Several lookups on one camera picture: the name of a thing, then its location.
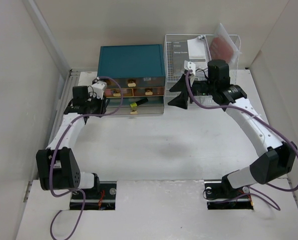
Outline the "grey Canon setup guide booklet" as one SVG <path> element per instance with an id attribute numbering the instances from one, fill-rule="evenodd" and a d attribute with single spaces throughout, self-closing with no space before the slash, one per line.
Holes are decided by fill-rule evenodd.
<path id="1" fill-rule="evenodd" d="M 171 43 L 171 49 L 174 74 L 184 72 L 184 61 L 194 62 L 197 69 L 207 69 L 210 54 L 203 35 L 185 41 L 173 41 Z"/>

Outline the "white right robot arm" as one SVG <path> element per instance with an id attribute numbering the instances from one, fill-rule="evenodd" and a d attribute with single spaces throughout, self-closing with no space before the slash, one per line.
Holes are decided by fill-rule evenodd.
<path id="1" fill-rule="evenodd" d="M 195 63 L 184 61 L 184 73 L 170 89 L 179 95 L 168 105 L 187 109 L 191 102 L 206 108 L 195 98 L 194 92 L 201 90 L 212 97 L 214 109 L 222 109 L 242 129 L 252 143 L 258 158 L 249 166 L 226 174 L 220 182 L 205 186 L 208 200 L 231 199 L 238 196 L 243 188 L 254 184 L 265 185 L 289 173 L 295 158 L 296 145 L 265 123 L 253 108 L 246 92 L 230 82 L 229 65 L 221 59 L 211 60 L 204 72 L 205 80 L 195 80 L 199 70 Z"/>

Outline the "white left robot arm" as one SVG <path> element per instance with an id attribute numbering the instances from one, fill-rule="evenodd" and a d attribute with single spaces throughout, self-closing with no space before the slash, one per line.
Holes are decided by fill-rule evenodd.
<path id="1" fill-rule="evenodd" d="M 73 98 L 64 110 L 60 128 L 46 149 L 39 150 L 36 161 L 40 184 L 43 190 L 50 189 L 50 170 L 53 170 L 54 190 L 83 189 L 89 198 L 100 194 L 98 176 L 80 171 L 73 153 L 73 147 L 90 114 L 103 115 L 107 99 L 106 83 L 99 81 L 91 86 L 73 87 Z"/>

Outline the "pink yellow highlighter marker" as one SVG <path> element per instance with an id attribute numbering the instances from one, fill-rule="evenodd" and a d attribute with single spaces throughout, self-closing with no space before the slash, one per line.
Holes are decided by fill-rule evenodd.
<path id="1" fill-rule="evenodd" d="M 147 102 L 148 102 L 148 99 L 147 98 L 142 98 L 142 99 L 140 99 L 138 101 L 135 101 L 135 102 L 130 103 L 130 107 L 132 109 L 136 109 L 140 105 L 146 104 Z"/>

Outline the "teal drawer organizer box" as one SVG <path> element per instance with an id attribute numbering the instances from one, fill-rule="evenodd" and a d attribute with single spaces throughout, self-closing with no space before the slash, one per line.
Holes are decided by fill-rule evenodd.
<path id="1" fill-rule="evenodd" d="M 98 76 L 107 84 L 108 110 L 117 115 L 164 113 L 166 73 L 160 44 L 112 45 L 100 48 Z M 147 98 L 136 109 L 130 103 Z"/>

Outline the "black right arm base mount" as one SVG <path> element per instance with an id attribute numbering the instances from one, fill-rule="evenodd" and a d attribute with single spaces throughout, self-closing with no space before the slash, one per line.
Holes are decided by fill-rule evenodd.
<path id="1" fill-rule="evenodd" d="M 224 190 L 221 180 L 205 180 L 203 197 L 208 210 L 253 210 L 247 186 Z"/>

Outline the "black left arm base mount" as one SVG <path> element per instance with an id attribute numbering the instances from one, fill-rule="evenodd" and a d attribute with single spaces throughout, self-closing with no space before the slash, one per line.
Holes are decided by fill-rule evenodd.
<path id="1" fill-rule="evenodd" d="M 116 207 L 116 181 L 100 182 L 100 189 L 84 189 L 86 195 L 84 210 L 93 211 L 113 211 Z M 83 204 L 83 195 L 80 191 L 75 191 L 71 195 L 70 210 L 80 210 Z"/>

